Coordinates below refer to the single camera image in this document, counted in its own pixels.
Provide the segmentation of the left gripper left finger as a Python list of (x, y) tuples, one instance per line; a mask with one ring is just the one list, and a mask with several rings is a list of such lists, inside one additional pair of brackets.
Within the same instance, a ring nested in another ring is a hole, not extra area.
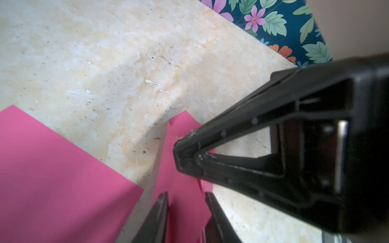
[(168, 222), (168, 192), (160, 193), (132, 243), (164, 243)]

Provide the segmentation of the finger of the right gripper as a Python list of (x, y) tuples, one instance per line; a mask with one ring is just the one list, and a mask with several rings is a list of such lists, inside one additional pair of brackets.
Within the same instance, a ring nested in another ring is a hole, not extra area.
[(329, 232), (389, 224), (389, 56), (271, 74), (174, 145), (177, 170)]

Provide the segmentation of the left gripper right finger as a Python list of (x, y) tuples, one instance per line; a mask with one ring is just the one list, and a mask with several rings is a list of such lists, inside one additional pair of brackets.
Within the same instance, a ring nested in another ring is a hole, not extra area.
[(214, 193), (206, 192), (205, 201), (211, 212), (211, 218), (205, 227), (205, 242), (241, 243)]

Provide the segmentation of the pink square paper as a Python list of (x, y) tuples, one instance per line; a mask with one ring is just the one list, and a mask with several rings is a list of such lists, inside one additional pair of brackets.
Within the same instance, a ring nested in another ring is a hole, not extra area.
[(168, 121), (154, 198), (168, 193), (167, 243), (203, 243), (204, 230), (211, 218), (205, 193), (212, 183), (177, 171), (173, 146), (176, 141), (200, 127), (187, 111)]

